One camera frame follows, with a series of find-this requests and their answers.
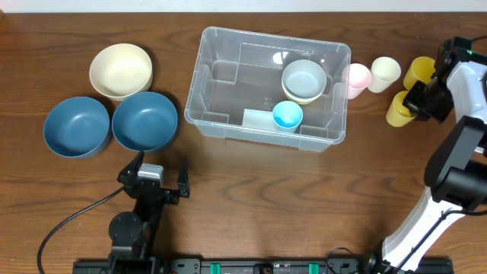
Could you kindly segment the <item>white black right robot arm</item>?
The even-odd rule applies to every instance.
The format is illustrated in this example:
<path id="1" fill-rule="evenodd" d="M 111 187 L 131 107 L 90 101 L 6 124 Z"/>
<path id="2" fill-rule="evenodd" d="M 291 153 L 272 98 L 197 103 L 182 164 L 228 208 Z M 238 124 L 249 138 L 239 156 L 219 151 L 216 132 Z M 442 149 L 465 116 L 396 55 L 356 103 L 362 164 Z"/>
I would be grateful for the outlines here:
<path id="1" fill-rule="evenodd" d="M 426 188 L 400 227 L 382 243 L 370 272 L 413 273 L 435 241 L 457 220 L 479 216 L 486 202 L 486 67 L 459 62 L 447 78 L 457 124 L 425 168 Z"/>

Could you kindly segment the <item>grey-blue small bowl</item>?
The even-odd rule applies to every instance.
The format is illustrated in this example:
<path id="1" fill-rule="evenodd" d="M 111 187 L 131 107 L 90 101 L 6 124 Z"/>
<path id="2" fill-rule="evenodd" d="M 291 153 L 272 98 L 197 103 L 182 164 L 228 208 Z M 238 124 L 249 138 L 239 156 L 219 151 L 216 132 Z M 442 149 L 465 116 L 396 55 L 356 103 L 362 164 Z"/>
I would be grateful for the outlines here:
<path id="1" fill-rule="evenodd" d="M 282 73 L 282 86 L 299 100 L 319 97 L 325 90 L 327 76 L 317 63 L 300 59 L 287 65 Z"/>

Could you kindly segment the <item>yellow cup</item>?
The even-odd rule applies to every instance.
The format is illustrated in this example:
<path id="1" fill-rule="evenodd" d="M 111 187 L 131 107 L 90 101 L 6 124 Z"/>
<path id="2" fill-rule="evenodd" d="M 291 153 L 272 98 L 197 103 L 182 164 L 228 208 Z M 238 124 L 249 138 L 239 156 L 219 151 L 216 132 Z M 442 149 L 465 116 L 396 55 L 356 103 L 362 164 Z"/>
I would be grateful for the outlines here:
<path id="1" fill-rule="evenodd" d="M 435 73 L 434 64 L 435 60 L 427 56 L 414 59 L 403 79 L 404 88 L 410 91 L 417 81 L 428 84 Z"/>
<path id="2" fill-rule="evenodd" d="M 393 98 L 386 114 L 386 120 L 391 126 L 402 127 L 415 119 L 415 115 L 403 106 L 403 101 L 408 93 L 408 91 L 401 91 Z"/>

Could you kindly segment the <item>cream cup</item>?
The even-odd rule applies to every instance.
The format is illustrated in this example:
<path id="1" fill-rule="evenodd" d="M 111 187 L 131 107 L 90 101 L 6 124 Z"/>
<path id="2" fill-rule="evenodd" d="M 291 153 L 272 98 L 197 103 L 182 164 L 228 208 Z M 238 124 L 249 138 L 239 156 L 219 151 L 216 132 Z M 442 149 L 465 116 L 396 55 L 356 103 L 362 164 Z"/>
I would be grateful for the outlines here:
<path id="1" fill-rule="evenodd" d="M 371 66 L 371 83 L 368 90 L 373 93 L 385 91 L 401 76 L 399 63 L 390 57 L 382 56 L 375 59 Z"/>

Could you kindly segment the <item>dark blue bowl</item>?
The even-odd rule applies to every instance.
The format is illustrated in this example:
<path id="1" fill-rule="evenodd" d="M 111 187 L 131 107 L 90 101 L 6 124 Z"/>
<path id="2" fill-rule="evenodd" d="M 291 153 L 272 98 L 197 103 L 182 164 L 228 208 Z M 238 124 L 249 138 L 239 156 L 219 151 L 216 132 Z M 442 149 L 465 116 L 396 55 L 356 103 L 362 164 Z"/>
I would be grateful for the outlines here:
<path id="1" fill-rule="evenodd" d="M 112 118 L 118 143 L 132 151 L 153 152 L 175 138 L 179 117 L 174 103 L 163 94 L 146 91 L 124 100 Z"/>
<path id="2" fill-rule="evenodd" d="M 101 153 L 111 138 L 106 107 L 91 97 L 72 97 L 47 116 L 43 137 L 48 148 L 64 158 L 90 158 Z"/>

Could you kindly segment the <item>light blue cup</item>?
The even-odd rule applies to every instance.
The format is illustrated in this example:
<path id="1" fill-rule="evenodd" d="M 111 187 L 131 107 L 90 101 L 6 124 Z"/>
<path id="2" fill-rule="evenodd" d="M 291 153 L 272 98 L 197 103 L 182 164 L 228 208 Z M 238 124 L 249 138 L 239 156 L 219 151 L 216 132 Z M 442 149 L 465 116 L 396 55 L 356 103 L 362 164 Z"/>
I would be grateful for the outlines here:
<path id="1" fill-rule="evenodd" d="M 276 131 L 294 133 L 301 124 L 304 113 L 299 104 L 285 100 L 275 105 L 272 118 Z"/>

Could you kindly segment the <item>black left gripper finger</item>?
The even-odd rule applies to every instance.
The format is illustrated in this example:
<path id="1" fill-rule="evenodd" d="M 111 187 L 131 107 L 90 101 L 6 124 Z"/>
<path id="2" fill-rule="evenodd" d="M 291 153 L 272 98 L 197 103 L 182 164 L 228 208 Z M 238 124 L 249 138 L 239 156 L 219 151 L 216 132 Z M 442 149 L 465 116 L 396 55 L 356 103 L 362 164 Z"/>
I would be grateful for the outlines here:
<path id="1" fill-rule="evenodd" d="M 183 159 L 183 164 L 180 169 L 177 178 L 177 188 L 180 197 L 189 198 L 190 197 L 190 187 L 189 187 L 189 177 L 188 177 L 188 166 L 189 160 L 187 158 Z"/>
<path id="2" fill-rule="evenodd" d="M 143 164 L 145 153 L 140 151 L 134 159 L 118 174 L 117 181 L 123 185 L 135 185 L 138 180 L 138 171 Z"/>

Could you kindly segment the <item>white small bowl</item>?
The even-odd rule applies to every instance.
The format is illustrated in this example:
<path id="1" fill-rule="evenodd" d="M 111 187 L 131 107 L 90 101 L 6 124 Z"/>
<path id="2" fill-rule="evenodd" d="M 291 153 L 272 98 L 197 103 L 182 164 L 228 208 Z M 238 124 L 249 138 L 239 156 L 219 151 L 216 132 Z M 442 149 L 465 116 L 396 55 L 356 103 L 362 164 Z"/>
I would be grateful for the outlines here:
<path id="1" fill-rule="evenodd" d="M 285 96 L 289 100 L 292 100 L 292 101 L 296 102 L 297 104 L 309 104 L 312 101 L 316 100 L 318 97 L 320 97 L 324 92 L 324 90 L 322 89 L 320 91 L 320 93 L 317 94 L 316 96 L 309 97 L 309 98 L 301 98 L 301 97 L 297 97 L 297 96 L 293 95 L 285 86 L 282 86 L 282 90 L 284 91 Z"/>

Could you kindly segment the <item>yellow small bowl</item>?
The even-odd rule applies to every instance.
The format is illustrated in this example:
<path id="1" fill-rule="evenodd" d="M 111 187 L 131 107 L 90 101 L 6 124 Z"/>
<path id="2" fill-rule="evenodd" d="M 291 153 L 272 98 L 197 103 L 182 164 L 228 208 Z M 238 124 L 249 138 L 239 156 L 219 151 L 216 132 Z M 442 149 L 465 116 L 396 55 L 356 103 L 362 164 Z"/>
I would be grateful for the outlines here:
<path id="1" fill-rule="evenodd" d="M 299 97 L 296 97 L 292 94 L 289 94 L 289 93 L 285 93 L 285 96 L 291 100 L 291 101 L 294 101 L 295 103 L 297 104 L 300 104 L 300 105 L 306 105 L 306 104 L 310 104 L 311 102 L 315 101 L 317 98 L 316 97 L 312 97 L 312 98 L 299 98 Z"/>

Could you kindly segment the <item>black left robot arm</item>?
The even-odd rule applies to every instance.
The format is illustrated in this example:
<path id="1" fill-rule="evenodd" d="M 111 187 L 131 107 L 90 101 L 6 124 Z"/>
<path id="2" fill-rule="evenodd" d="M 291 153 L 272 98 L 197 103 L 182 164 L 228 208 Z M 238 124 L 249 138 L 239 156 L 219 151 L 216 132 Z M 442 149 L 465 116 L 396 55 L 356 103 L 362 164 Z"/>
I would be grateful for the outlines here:
<path id="1" fill-rule="evenodd" d="M 131 212 L 121 212 L 109 225 L 112 240 L 109 255 L 109 274 L 167 273 L 167 262 L 152 253 L 165 205 L 176 205 L 190 196 L 188 160 L 184 159 L 177 178 L 177 188 L 163 187 L 164 169 L 160 165 L 145 164 L 140 151 L 117 177 L 126 194 L 135 200 Z"/>

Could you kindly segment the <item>pink cup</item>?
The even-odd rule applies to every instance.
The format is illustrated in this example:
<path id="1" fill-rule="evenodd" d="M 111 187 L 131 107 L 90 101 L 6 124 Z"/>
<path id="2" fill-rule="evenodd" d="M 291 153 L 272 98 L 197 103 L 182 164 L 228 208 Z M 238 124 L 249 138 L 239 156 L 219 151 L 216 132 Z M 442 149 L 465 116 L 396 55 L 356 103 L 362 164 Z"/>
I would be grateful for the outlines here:
<path id="1" fill-rule="evenodd" d="M 365 65 L 352 63 L 342 73 L 348 80 L 348 99 L 355 99 L 371 83 L 371 71 Z"/>

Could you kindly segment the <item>cream large bowl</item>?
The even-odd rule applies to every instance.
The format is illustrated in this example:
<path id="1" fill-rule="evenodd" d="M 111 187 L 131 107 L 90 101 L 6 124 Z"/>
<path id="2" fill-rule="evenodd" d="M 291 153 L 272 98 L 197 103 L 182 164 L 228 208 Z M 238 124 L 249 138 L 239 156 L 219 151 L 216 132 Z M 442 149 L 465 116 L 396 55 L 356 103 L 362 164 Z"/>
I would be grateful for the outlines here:
<path id="1" fill-rule="evenodd" d="M 100 51 L 89 69 L 93 88 L 105 97 L 124 101 L 148 91 L 153 81 L 153 65 L 148 53 L 130 43 L 118 43 Z"/>

